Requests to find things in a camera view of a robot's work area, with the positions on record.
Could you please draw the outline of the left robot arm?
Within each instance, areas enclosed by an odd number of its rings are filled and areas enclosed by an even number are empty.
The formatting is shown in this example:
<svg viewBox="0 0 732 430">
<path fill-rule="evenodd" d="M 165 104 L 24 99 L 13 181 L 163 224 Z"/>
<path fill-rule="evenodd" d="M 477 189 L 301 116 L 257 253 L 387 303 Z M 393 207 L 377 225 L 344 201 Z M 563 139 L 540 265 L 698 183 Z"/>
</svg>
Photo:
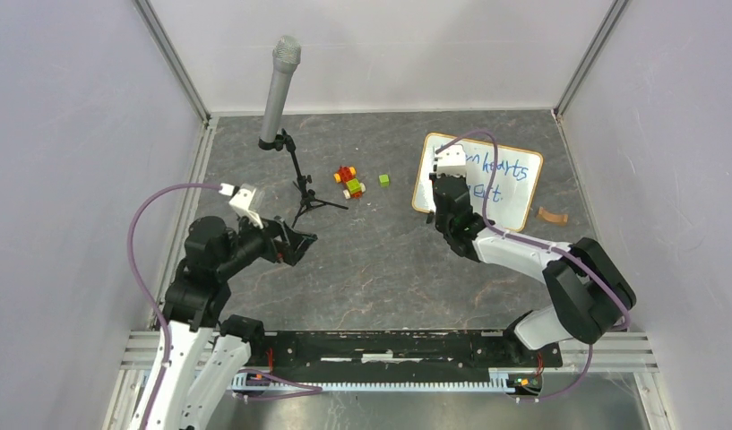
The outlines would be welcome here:
<svg viewBox="0 0 732 430">
<path fill-rule="evenodd" d="M 190 225 L 185 257 L 165 294 L 156 361 L 130 428 L 206 427 L 239 370 L 267 353 L 262 322 L 220 319 L 229 280 L 258 259 L 294 266 L 316 239 L 281 218 L 256 226 L 242 217 L 238 230 L 216 216 Z"/>
</svg>

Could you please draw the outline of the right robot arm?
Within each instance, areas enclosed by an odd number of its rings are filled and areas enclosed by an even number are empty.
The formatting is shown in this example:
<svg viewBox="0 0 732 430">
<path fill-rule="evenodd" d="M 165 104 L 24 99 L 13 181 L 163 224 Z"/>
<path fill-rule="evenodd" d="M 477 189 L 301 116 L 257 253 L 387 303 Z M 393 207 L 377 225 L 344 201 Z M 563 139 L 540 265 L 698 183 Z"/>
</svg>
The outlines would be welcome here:
<svg viewBox="0 0 732 430">
<path fill-rule="evenodd" d="M 592 345 L 628 326 L 636 295 L 599 242 L 543 242 L 504 232 L 475 212 L 464 177 L 433 174 L 430 182 L 435 228 L 454 253 L 517 271 L 547 288 L 549 306 L 506 328 L 503 352 L 510 363 L 525 366 L 541 348 L 562 340 Z"/>
</svg>

